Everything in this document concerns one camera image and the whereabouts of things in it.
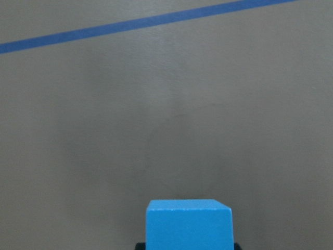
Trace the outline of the blue cube block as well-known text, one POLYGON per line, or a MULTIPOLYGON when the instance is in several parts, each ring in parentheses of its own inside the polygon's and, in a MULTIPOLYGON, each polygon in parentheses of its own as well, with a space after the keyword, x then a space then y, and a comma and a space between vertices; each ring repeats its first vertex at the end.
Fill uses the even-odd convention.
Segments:
POLYGON ((232 210, 214 199, 151 200, 146 249, 234 249, 232 210))

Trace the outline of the long blue tape line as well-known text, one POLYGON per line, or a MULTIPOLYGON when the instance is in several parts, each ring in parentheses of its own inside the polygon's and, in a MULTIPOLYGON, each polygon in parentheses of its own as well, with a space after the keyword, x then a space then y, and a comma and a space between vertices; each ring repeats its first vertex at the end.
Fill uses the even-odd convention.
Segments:
POLYGON ((150 28, 169 23, 182 22, 186 20, 199 19, 208 16, 222 15, 247 9, 254 9, 284 3, 286 3, 286 1, 234 1, 127 21, 120 21, 110 24, 103 24, 100 26, 53 33, 44 36, 37 36, 28 39, 2 43, 1 54, 8 54, 17 51, 23 51, 26 49, 33 49, 60 43, 89 39, 97 36, 150 28))

